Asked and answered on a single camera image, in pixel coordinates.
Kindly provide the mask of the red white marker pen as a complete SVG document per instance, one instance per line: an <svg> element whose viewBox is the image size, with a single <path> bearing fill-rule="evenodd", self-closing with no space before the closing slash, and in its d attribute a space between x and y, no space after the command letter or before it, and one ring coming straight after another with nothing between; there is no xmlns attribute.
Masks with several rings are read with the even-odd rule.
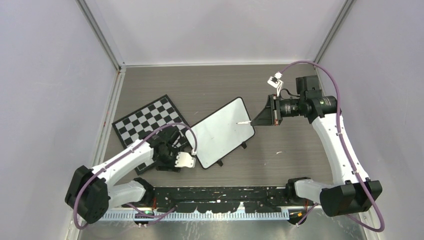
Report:
<svg viewBox="0 0 424 240"><path fill-rule="evenodd" d="M252 121L240 121L240 122L237 122L236 124L237 125L251 125L251 122Z"/></svg>

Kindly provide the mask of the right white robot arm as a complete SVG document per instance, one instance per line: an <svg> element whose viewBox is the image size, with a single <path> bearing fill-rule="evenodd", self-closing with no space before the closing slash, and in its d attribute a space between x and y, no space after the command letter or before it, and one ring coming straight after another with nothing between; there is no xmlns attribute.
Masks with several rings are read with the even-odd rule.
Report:
<svg viewBox="0 0 424 240"><path fill-rule="evenodd" d="M285 185L285 198L291 205L304 199L321 205L329 217L368 211L383 191L378 180L371 180L357 159L348 137L341 143L343 117L337 116L337 99L324 96L316 75L296 78L294 97L284 99L270 94L263 110L250 125L278 126L283 118L303 116L316 131L330 164L333 183L320 183L309 177L291 178Z"/></svg>

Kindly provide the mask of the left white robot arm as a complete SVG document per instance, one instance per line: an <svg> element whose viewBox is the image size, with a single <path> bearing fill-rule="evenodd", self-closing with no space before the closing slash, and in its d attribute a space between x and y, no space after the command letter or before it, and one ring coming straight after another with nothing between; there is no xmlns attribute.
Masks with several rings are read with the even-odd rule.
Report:
<svg viewBox="0 0 424 240"><path fill-rule="evenodd" d="M111 208L133 203L148 207L154 203L155 189L146 180L137 177L128 183L117 182L154 158L173 159L172 144L179 134L177 126L170 123L159 127L108 161L91 168L82 165L74 171L64 201L72 208L73 221L79 230L85 228L79 224L79 217L89 225Z"/></svg>

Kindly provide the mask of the white whiteboard black frame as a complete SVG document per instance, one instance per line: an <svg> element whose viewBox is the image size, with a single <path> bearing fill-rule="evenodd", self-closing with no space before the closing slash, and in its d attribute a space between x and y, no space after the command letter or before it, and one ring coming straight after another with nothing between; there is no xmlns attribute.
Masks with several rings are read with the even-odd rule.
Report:
<svg viewBox="0 0 424 240"><path fill-rule="evenodd" d="M256 131L251 125L236 123L250 120L243 98L236 97L191 126L184 136L190 146L196 148L195 157L206 170L236 148L247 148L247 141Z"/></svg>

